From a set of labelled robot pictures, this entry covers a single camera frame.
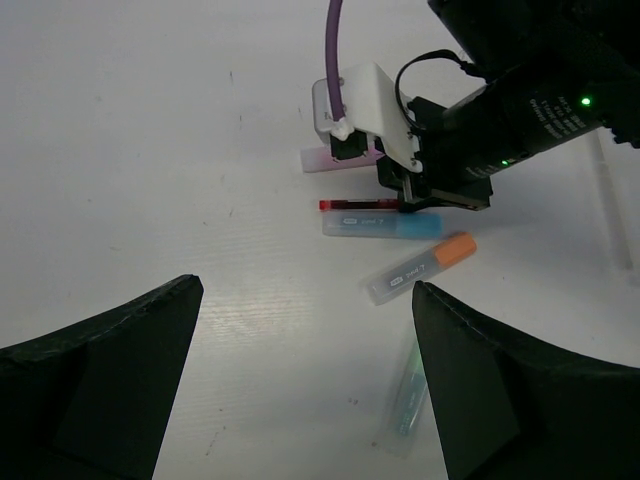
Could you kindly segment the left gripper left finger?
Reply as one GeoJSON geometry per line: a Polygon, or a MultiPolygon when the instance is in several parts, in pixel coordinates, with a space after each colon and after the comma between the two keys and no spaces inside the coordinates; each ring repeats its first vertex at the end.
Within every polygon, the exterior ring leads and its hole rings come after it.
{"type": "Polygon", "coordinates": [[[3,348],[2,478],[152,478],[202,297],[182,275],[3,348]]]}

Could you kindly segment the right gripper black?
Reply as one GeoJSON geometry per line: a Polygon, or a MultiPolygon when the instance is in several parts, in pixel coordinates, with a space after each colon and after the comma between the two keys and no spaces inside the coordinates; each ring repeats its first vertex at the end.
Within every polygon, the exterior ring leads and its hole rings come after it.
{"type": "Polygon", "coordinates": [[[413,140],[412,173],[389,154],[377,162],[379,183],[397,193],[404,212],[432,207],[479,211],[490,205],[491,178],[602,124],[595,88],[610,81],[597,61],[526,59],[500,69],[461,61],[485,84],[451,107],[394,96],[413,140]]]}

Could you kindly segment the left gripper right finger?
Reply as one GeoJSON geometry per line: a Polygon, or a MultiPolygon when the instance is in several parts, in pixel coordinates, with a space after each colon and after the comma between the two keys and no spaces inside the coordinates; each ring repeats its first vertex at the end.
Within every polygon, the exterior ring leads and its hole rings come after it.
{"type": "Polygon", "coordinates": [[[412,310],[451,479],[635,479],[639,372],[417,283],[412,310]]]}

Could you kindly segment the red ink pen refill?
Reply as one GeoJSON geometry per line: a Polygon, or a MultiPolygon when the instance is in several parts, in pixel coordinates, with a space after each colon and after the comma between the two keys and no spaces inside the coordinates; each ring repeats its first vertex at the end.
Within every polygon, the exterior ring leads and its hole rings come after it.
{"type": "Polygon", "coordinates": [[[320,200],[318,208],[320,212],[328,211],[397,211],[400,202],[397,199],[369,199],[369,200],[345,200],[332,199],[320,200]]]}

